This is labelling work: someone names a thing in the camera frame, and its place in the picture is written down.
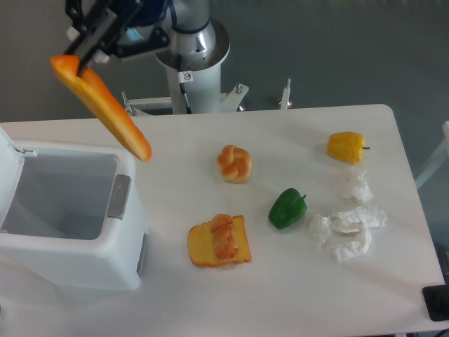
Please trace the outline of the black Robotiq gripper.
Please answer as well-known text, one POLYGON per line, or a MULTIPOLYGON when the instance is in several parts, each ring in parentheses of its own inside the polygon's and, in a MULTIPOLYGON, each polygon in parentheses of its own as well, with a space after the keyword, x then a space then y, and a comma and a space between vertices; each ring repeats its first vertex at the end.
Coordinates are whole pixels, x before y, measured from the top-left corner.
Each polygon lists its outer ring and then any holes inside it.
POLYGON ((165 18, 165 1, 94 1, 86 12, 82 1, 66 1, 65 13, 72 26, 64 54, 79 57, 78 77, 92 62, 106 63, 112 56, 127 59, 169 47, 168 33, 155 25, 165 18), (136 28, 146 26, 147 32, 136 28))

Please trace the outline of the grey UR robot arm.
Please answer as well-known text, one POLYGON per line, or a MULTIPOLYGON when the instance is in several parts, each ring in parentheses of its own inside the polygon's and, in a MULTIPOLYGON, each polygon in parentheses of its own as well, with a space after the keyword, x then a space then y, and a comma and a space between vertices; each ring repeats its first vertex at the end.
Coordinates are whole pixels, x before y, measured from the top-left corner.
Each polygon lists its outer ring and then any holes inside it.
POLYGON ((66 1, 75 37, 65 55, 80 59, 81 75, 96 54, 119 59, 164 51, 172 31, 193 34, 210 20, 207 1, 94 1, 86 12, 81 1, 66 1))

